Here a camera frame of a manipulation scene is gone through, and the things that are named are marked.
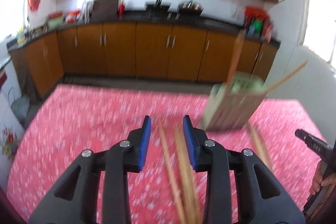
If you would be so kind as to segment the person's right hand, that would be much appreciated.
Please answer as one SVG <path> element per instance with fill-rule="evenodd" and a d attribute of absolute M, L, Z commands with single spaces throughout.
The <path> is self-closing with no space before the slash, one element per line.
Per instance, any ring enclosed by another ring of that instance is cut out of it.
<path fill-rule="evenodd" d="M 323 175 L 321 173 L 322 164 L 323 164 L 323 161 L 321 160 L 317 164 L 315 174 L 312 179 L 311 187 L 309 189 L 309 192 L 311 195 L 315 195 L 317 192 L 319 192 L 322 186 L 335 185 L 336 183 L 336 173 L 332 173 L 327 178 L 323 178 Z"/>

